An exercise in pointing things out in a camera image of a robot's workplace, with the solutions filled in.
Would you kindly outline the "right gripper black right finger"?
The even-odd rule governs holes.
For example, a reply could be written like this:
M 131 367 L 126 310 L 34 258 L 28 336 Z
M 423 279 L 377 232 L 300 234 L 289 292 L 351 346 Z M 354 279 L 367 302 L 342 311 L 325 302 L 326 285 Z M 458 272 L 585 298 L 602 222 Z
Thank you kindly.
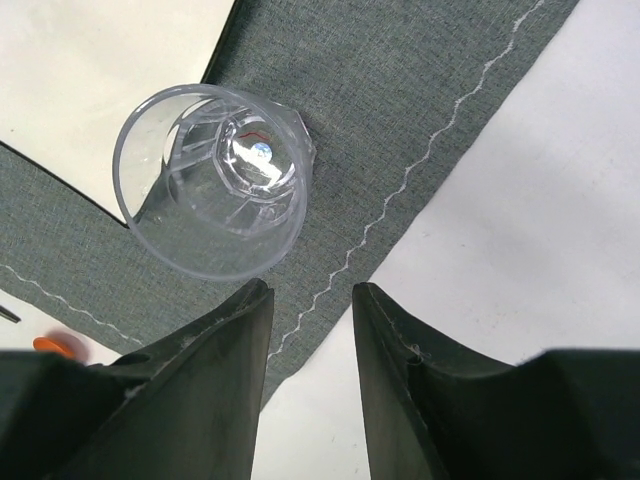
M 375 479 L 635 479 L 639 354 L 551 349 L 490 358 L 352 291 L 370 474 Z

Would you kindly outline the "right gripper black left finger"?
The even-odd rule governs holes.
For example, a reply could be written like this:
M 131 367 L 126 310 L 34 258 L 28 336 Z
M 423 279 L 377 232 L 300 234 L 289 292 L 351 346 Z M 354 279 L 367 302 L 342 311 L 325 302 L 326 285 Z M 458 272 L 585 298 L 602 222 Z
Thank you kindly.
M 1 355 L 5 479 L 247 479 L 274 292 L 253 279 L 109 365 Z

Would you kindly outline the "clear plastic cup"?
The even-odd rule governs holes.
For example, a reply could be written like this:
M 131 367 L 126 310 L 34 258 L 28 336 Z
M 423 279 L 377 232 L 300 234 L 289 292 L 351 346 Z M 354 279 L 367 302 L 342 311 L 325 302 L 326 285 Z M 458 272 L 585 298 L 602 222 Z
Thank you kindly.
M 298 239 L 315 155 L 293 108 L 215 85 L 174 86 L 124 122 L 112 157 L 115 198 L 132 234 L 168 266 L 245 280 Z

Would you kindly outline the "dark grey cloth placemat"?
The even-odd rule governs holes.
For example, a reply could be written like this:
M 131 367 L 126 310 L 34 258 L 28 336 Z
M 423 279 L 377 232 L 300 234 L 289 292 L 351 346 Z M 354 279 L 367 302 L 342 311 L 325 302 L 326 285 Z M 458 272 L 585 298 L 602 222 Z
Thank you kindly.
M 322 343 L 574 9 L 571 1 L 244 1 L 209 80 L 298 110 L 317 150 L 275 291 L 264 393 Z M 1 287 L 119 353 L 234 291 L 163 264 L 3 150 Z

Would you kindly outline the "white square plate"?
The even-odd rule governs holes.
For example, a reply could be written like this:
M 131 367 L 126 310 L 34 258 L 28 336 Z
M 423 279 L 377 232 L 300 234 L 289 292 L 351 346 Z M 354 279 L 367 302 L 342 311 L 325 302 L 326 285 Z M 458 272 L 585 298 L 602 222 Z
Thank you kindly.
M 236 1 L 4 1 L 1 140 L 116 219 L 117 136 L 133 110 L 199 83 Z

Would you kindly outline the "dark handled silver fork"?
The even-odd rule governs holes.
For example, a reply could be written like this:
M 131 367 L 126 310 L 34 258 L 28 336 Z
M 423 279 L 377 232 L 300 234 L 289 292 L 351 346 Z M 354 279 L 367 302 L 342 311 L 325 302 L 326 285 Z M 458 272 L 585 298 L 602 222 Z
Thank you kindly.
M 14 324 L 18 324 L 21 322 L 21 318 L 19 316 L 3 306 L 0 306 L 0 316 Z

